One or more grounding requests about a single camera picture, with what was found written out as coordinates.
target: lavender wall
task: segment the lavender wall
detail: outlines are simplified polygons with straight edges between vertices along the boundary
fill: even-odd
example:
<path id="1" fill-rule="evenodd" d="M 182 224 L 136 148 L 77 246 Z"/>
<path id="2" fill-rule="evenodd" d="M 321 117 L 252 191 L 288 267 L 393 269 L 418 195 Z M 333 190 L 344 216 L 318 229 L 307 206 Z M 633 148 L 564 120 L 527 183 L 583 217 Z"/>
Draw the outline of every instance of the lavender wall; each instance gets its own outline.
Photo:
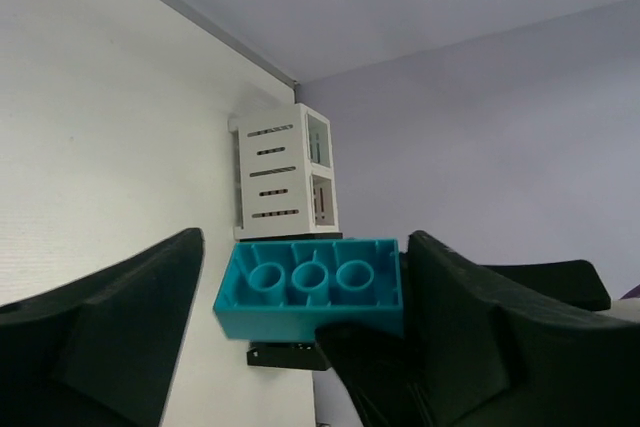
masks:
<path id="1" fill-rule="evenodd" d="M 424 229 L 477 262 L 586 258 L 640 283 L 640 0 L 304 85 L 346 235 Z M 332 374 L 319 420 L 358 425 Z"/>

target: white object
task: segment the white object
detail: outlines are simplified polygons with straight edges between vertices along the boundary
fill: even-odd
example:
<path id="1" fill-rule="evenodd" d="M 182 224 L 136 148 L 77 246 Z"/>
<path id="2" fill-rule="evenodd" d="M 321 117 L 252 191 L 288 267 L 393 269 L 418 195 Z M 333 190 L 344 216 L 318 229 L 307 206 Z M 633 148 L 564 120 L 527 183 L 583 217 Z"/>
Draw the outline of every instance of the white object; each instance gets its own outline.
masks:
<path id="1" fill-rule="evenodd" d="M 157 0 L 0 0 L 0 305 L 190 226 L 206 257 L 164 427 L 315 425 L 311 374 L 249 368 L 211 307 L 231 113 L 293 91 Z"/>
<path id="2" fill-rule="evenodd" d="M 331 126 L 304 104 L 229 120 L 236 138 L 236 239 L 338 232 Z"/>

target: white plastic crate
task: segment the white plastic crate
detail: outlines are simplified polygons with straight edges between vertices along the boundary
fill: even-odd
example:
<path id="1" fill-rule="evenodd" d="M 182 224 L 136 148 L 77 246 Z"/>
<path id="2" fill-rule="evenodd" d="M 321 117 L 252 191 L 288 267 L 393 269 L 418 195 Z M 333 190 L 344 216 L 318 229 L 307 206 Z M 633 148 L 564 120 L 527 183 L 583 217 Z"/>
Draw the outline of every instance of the white plastic crate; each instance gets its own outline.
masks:
<path id="1" fill-rule="evenodd" d="M 237 240 L 339 231 L 326 117 L 296 104 L 230 119 L 229 130 L 237 148 Z"/>

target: white tabletop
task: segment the white tabletop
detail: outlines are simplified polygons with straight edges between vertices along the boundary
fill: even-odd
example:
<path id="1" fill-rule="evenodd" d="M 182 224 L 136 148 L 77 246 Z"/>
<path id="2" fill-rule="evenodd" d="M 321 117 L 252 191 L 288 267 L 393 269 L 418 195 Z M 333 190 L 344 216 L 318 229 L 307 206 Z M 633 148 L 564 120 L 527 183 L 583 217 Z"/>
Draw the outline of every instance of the white tabletop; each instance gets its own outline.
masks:
<path id="1" fill-rule="evenodd" d="M 157 0 L 0 0 L 0 305 L 201 227 L 163 425 L 313 426 L 311 374 L 247 367 L 211 311 L 234 244 L 228 116 L 284 102 Z"/>

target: wall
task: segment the wall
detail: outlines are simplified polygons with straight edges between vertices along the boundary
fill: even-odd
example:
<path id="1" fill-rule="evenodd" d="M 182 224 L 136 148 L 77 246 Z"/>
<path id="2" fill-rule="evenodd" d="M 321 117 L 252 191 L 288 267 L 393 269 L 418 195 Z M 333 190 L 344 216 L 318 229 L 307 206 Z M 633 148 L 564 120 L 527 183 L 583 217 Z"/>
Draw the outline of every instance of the wall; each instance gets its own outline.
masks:
<path id="1" fill-rule="evenodd" d="M 201 227 L 163 425 L 313 425 L 310 374 L 247 368 L 211 312 L 234 244 L 228 116 L 291 102 L 157 0 L 0 0 L 0 305 Z"/>
<path id="2" fill-rule="evenodd" d="M 481 263 L 585 258 L 640 283 L 640 1 L 304 85 L 346 235 L 426 230 Z M 331 374 L 318 415 L 357 425 Z"/>

